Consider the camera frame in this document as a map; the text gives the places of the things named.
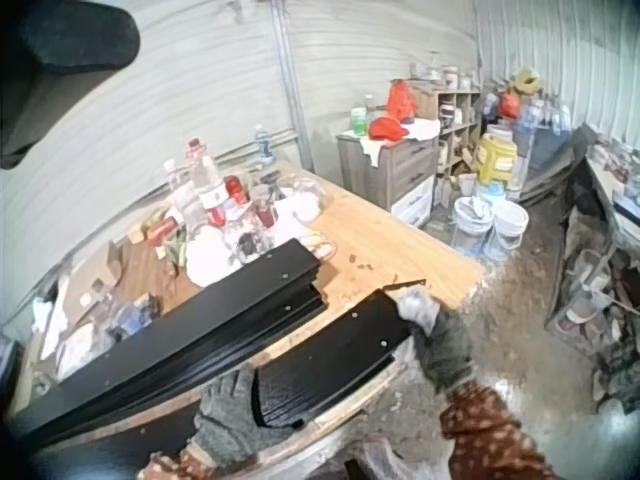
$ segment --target gray drawer cabinet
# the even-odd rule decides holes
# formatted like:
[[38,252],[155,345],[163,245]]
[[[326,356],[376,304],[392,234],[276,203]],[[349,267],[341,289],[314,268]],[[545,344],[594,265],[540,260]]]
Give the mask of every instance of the gray drawer cabinet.
[[438,137],[426,141],[402,140],[382,147],[378,167],[371,165],[360,140],[338,135],[338,150],[347,190],[391,212],[414,226],[431,213],[438,166]]

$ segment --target white rag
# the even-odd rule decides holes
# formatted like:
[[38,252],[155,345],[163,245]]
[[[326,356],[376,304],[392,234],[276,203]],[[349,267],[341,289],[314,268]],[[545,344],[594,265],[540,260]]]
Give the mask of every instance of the white rag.
[[[439,120],[425,120],[424,118],[416,118],[410,125],[402,125],[409,130],[404,138],[413,138],[418,141],[431,140],[440,135]],[[360,137],[360,145],[365,155],[371,157],[371,166],[378,168],[380,161],[380,149],[384,146],[394,145],[396,142],[389,140],[371,140],[368,136]]]

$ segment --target wooden workbench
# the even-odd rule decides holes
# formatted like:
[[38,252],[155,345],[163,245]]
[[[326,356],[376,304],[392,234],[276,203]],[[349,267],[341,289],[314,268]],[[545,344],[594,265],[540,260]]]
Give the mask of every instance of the wooden workbench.
[[[332,197],[329,207],[311,225],[337,248],[335,255],[320,268],[315,282],[328,308],[255,355],[250,360],[253,365],[265,364],[288,351],[383,285],[426,278],[428,291],[449,307],[456,308],[479,280],[481,267],[478,264],[342,188],[306,172],[304,174],[320,181]],[[131,299],[146,292],[160,296],[163,313],[199,291],[185,273],[176,279],[169,279],[163,262],[144,244],[123,246],[123,266],[124,274],[118,289]],[[368,400],[388,386],[404,367],[402,362],[394,362],[365,387],[322,414],[288,441],[262,452],[258,462],[250,469],[282,461],[318,441],[356,414]],[[141,414],[69,439],[53,448],[134,428],[198,399],[199,393],[194,389]]]

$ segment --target hand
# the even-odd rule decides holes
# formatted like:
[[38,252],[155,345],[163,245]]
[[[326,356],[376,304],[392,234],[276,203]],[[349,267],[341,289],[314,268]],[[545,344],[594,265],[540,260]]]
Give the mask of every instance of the hand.
[[424,289],[414,288],[398,301],[398,312],[420,327],[412,333],[424,376],[436,393],[445,390],[448,394],[473,379],[471,341],[460,316],[434,308],[434,303]]
[[251,408],[255,369],[240,370],[216,378],[202,394],[194,419],[198,432],[191,442],[220,467],[242,462],[260,450],[286,440],[293,428],[260,427]]

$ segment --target metal pipe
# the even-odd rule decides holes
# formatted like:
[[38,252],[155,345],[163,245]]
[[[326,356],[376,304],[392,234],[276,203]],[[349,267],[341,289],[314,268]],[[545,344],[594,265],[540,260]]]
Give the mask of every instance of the metal pipe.
[[289,35],[287,33],[286,20],[284,18],[284,0],[271,0],[271,15],[273,18],[273,28],[278,44],[278,59],[280,60],[280,70],[284,80],[287,103],[289,104],[289,114],[293,128],[298,134],[298,149],[300,151],[300,163],[305,170],[315,172],[313,157],[311,155],[311,143],[307,133],[307,125],[302,110],[298,81],[291,56],[289,46]]

